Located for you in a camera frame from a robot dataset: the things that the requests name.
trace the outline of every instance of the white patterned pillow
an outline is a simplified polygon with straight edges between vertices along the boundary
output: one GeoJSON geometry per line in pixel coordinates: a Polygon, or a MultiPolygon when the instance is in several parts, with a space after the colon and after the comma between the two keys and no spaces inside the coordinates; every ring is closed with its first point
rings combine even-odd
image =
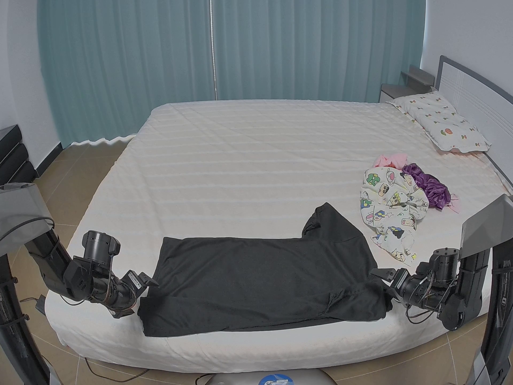
{"type": "Polygon", "coordinates": [[[415,119],[440,150],[470,152],[490,148],[491,143],[438,91],[398,97],[389,103],[415,119]]]}

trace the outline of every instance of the teal curtain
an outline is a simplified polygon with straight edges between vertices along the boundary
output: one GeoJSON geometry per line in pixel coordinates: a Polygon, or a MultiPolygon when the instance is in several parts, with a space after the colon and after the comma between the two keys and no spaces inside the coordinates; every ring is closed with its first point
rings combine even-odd
{"type": "Polygon", "coordinates": [[[62,145],[135,133],[165,103],[215,99],[209,9],[209,0],[38,0],[62,145]]]}
{"type": "Polygon", "coordinates": [[[212,0],[218,99],[377,102],[419,66],[426,0],[212,0]]]}

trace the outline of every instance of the white wall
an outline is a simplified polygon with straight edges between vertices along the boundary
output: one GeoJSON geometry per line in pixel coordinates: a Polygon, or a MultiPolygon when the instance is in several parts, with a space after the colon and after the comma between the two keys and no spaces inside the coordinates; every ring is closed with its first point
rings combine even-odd
{"type": "Polygon", "coordinates": [[[37,0],[0,0],[0,67],[0,99],[7,99],[7,105],[2,104],[7,123],[1,118],[0,124],[14,119],[11,124],[20,126],[30,161],[37,167],[59,143],[41,75],[37,0]]]}
{"type": "Polygon", "coordinates": [[[426,0],[421,68],[446,55],[513,94],[513,0],[426,0]]]}

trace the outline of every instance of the purple satin garment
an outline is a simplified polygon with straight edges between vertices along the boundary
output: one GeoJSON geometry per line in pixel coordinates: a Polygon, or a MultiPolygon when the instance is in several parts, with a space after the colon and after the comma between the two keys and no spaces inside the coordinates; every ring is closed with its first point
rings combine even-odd
{"type": "Polygon", "coordinates": [[[442,209],[450,202],[448,188],[440,183],[435,176],[422,171],[417,164],[405,165],[403,172],[410,174],[419,188],[424,190],[430,207],[442,209]]]}

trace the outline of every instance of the white bed sheet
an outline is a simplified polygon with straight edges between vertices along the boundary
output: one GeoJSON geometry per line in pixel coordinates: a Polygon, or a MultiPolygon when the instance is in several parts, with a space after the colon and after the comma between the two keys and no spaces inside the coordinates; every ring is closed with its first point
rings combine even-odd
{"type": "MultiPolygon", "coordinates": [[[[379,266],[399,267],[372,243],[359,210],[363,172],[377,155],[399,151],[462,200],[460,214],[430,209],[419,223],[418,261],[436,248],[458,247],[465,219],[505,192],[491,164],[474,155],[440,153],[419,125],[389,104],[167,104],[153,110],[100,184],[68,252],[81,256],[81,236],[96,229],[122,244],[113,261],[116,275],[129,268],[153,275],[164,236],[299,237],[314,209],[327,201],[362,230],[379,266]]],[[[488,276],[482,313],[490,282],[488,276]]],[[[116,320],[100,305],[68,306],[52,292],[46,314],[61,342],[82,356],[178,372],[354,363],[446,332],[435,316],[409,324],[399,304],[375,322],[174,338],[147,338],[137,314],[116,320]]]]}

